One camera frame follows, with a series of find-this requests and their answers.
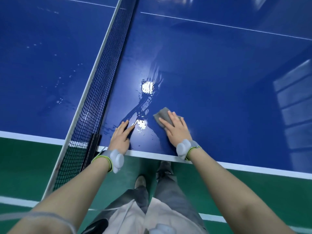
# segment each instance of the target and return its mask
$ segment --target gray cloth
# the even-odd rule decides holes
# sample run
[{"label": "gray cloth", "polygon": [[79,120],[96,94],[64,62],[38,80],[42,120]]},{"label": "gray cloth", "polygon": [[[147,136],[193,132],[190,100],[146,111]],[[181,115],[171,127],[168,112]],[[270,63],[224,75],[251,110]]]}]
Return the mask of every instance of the gray cloth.
[{"label": "gray cloth", "polygon": [[[187,217],[189,220],[193,221],[200,228],[206,231],[204,221],[201,219],[199,213],[194,209],[192,204],[187,200],[183,191],[180,189],[179,185],[177,184],[177,178],[173,175],[169,163],[161,163],[161,166],[157,170],[156,178],[158,180],[158,184],[156,186],[154,197],[168,205],[172,210],[181,213],[183,216]],[[146,214],[149,205],[149,194],[144,186],[140,186],[133,190],[127,190],[110,205],[108,205],[106,209],[123,206],[133,199]],[[102,211],[91,222],[86,230],[90,228],[96,221],[101,219],[109,220],[115,211],[116,210]]]},{"label": "gray cloth", "polygon": [[158,113],[153,115],[158,125],[160,125],[162,128],[165,128],[165,126],[159,121],[159,118],[164,119],[165,121],[169,122],[172,126],[174,126],[174,124],[172,123],[172,120],[170,119],[168,115],[168,111],[169,109],[165,107],[162,110],[160,110]]}]

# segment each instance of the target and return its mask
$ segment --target green floor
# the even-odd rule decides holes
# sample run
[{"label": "green floor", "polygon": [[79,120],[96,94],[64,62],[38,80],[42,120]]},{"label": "green floor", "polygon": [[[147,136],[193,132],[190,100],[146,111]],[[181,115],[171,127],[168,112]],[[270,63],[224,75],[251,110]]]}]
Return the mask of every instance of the green floor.
[{"label": "green floor", "polygon": [[[0,147],[0,196],[40,201],[61,146],[0,138]],[[105,208],[126,189],[133,188],[139,174],[146,176],[152,195],[158,165],[158,160],[126,156],[121,171],[107,175],[91,208]],[[174,163],[173,169],[179,186],[199,213],[221,216],[193,165]],[[257,193],[287,225],[312,228],[312,180],[230,172]],[[0,213],[29,209],[0,204]],[[97,211],[89,211],[81,229],[96,215]],[[14,223],[1,222],[0,233],[7,232]],[[210,233],[231,233],[226,223],[205,221],[205,224]]]}]

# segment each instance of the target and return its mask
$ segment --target black mesh net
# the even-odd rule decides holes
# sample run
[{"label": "black mesh net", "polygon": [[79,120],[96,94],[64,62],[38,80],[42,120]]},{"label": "black mesh net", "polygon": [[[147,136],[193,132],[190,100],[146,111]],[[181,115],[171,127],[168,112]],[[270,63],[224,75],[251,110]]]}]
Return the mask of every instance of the black mesh net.
[{"label": "black mesh net", "polygon": [[121,1],[53,190],[78,175],[90,138],[98,133],[135,3],[136,0]]}]

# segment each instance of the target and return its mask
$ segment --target gray pants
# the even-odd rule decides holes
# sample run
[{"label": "gray pants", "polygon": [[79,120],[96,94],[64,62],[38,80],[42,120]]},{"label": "gray pants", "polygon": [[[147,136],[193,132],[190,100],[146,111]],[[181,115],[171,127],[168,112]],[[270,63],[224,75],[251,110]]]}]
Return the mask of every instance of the gray pants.
[{"label": "gray pants", "polygon": [[[154,193],[154,197],[166,205],[168,205],[172,210],[181,213],[183,216],[187,217],[189,220],[193,221],[200,228],[205,229],[203,220],[201,219],[199,213],[194,209],[191,203],[187,200],[186,196],[178,186],[176,182],[176,177],[171,175],[172,170],[167,163],[162,163],[161,167],[157,171],[158,184]],[[136,189],[129,189],[107,206],[107,209],[118,208],[122,205],[129,203],[131,200],[135,200],[137,205],[146,214],[149,205],[149,193],[144,186],[140,186]],[[113,215],[116,210],[102,211],[99,215],[92,221],[86,230],[90,229],[92,224],[100,222],[100,220],[109,218]]]}]

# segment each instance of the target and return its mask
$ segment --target wrist strap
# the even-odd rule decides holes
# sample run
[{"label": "wrist strap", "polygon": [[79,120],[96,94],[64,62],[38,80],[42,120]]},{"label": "wrist strap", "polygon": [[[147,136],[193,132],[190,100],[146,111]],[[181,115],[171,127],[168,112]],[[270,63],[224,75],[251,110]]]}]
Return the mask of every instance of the wrist strap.
[{"label": "wrist strap", "polygon": [[112,163],[112,160],[111,160],[109,157],[107,157],[107,156],[98,155],[98,156],[96,156],[96,157],[92,160],[91,163],[93,163],[94,160],[96,160],[96,159],[99,158],[99,157],[104,157],[104,158],[106,158],[106,159],[108,160],[108,162],[110,163],[110,168],[108,169],[108,172],[111,172],[111,171],[113,170],[113,163]]},{"label": "wrist strap", "polygon": [[200,148],[200,146],[194,146],[194,147],[191,147],[191,148],[189,149],[187,155],[185,156],[185,160],[186,160],[186,161],[190,161],[190,159],[188,158],[188,156],[189,156],[189,154],[190,154],[190,151],[191,151],[192,149],[196,149],[196,148]]}]

